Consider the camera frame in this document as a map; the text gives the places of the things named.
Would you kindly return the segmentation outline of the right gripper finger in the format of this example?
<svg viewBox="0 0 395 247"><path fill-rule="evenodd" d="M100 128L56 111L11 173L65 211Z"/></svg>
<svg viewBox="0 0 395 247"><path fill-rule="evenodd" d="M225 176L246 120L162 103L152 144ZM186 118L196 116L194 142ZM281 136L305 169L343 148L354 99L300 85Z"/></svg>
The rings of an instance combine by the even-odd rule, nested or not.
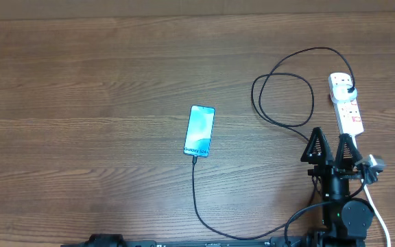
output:
<svg viewBox="0 0 395 247"><path fill-rule="evenodd" d="M352 137L349 134L341 134L339 136L335 165L340 169L351 170L362 158L362 155L353 143Z"/></svg>
<svg viewBox="0 0 395 247"><path fill-rule="evenodd" d="M312 165L330 165L334 162L333 153L321 127L312 130L300 161Z"/></svg>

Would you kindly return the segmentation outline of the Galaxy smartphone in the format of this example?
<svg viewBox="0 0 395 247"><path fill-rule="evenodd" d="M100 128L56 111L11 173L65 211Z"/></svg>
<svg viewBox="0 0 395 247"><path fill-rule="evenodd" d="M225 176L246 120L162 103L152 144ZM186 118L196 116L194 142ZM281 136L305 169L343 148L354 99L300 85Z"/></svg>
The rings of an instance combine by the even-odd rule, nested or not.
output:
<svg viewBox="0 0 395 247"><path fill-rule="evenodd" d="M192 105L184 141L184 154L198 157L209 156L214 120L214 108Z"/></svg>

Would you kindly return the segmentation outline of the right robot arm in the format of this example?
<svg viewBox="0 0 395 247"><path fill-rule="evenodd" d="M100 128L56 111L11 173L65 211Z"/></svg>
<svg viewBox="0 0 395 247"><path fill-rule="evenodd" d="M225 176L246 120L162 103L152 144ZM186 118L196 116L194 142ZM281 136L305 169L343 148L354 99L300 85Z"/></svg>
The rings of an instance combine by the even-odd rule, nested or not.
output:
<svg viewBox="0 0 395 247"><path fill-rule="evenodd" d="M321 184L323 228L310 230L305 246L364 246L374 210L366 200L350 191L350 181L368 173L362 155L349 134L339 136L333 155L322 129L312 130L301 161L313 166L308 175Z"/></svg>

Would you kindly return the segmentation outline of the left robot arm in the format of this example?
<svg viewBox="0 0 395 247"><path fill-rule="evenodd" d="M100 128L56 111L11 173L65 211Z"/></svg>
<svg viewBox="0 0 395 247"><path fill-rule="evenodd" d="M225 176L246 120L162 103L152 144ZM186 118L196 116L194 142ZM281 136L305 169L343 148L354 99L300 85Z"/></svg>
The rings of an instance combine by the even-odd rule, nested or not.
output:
<svg viewBox="0 0 395 247"><path fill-rule="evenodd" d="M126 243L120 234L93 234L84 247L126 247Z"/></svg>

